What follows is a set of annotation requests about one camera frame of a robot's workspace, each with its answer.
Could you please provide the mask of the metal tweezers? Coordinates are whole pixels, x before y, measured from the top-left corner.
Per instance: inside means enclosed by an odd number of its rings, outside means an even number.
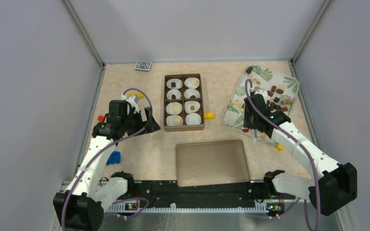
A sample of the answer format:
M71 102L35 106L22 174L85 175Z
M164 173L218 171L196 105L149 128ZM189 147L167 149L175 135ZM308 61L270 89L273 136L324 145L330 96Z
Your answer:
M257 130L253 129L252 133L253 133L253 143L256 143L258 140Z

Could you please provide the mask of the white chocolate piece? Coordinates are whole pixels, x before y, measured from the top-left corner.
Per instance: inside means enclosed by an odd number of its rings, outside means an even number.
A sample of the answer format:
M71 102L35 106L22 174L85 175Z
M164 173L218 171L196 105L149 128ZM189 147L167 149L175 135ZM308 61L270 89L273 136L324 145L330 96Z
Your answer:
M178 109L178 107L176 107L176 106L172 107L172 110L173 110L175 113L178 113L178 112L179 112L179 109Z

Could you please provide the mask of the cream heart chocolate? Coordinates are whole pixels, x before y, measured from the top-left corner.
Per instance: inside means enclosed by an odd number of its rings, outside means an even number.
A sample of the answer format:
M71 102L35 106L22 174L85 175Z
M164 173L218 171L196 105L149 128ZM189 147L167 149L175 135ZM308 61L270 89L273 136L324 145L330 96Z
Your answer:
M174 124L175 124L175 125L181 125L181 124L182 124L181 119L175 118L175 119L174 119Z

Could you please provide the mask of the brown chocolate box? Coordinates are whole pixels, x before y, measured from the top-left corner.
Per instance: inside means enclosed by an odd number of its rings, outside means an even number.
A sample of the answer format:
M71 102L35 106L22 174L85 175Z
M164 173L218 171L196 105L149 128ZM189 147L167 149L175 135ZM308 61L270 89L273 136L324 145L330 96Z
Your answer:
M204 130L201 75L166 75L164 77L163 109L166 132Z

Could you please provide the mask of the gold box lid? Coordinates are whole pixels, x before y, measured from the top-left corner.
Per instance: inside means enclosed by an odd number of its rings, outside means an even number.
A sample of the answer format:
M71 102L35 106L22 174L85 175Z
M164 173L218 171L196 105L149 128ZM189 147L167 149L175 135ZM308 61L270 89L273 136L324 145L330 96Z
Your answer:
M179 187L197 187L251 180L242 140L178 144L175 147Z

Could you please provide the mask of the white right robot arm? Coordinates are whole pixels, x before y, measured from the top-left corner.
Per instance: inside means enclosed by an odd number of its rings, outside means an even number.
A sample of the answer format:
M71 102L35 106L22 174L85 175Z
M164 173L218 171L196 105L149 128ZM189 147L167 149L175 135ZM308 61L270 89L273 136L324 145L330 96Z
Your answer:
M315 146L282 111L271 111L258 92L244 99L244 128L264 133L282 145L310 174L298 177L283 170L267 172L264 194L277 198L286 193L309 201L329 216L357 198L357 169L341 164Z

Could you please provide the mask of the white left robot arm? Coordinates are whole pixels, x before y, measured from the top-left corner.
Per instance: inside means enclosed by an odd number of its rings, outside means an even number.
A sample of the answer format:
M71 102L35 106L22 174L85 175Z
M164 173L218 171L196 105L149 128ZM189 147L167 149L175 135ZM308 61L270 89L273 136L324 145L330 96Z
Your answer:
M62 230L97 231L119 197L133 197L135 186L126 177L112 177L105 186L99 185L99 179L119 143L160 130L151 105L145 108L145 116L143 120L134 97L109 103L108 113L93 128L89 148L71 183L53 198Z

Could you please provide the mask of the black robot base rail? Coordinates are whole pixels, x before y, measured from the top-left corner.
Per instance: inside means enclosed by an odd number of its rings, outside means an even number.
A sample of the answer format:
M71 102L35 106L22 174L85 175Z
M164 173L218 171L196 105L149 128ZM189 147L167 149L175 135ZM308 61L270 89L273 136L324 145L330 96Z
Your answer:
M149 208L253 208L260 202L294 199L289 194L270 192L264 182L242 182L208 186L180 187L173 180L144 180L129 184L119 199L146 198Z

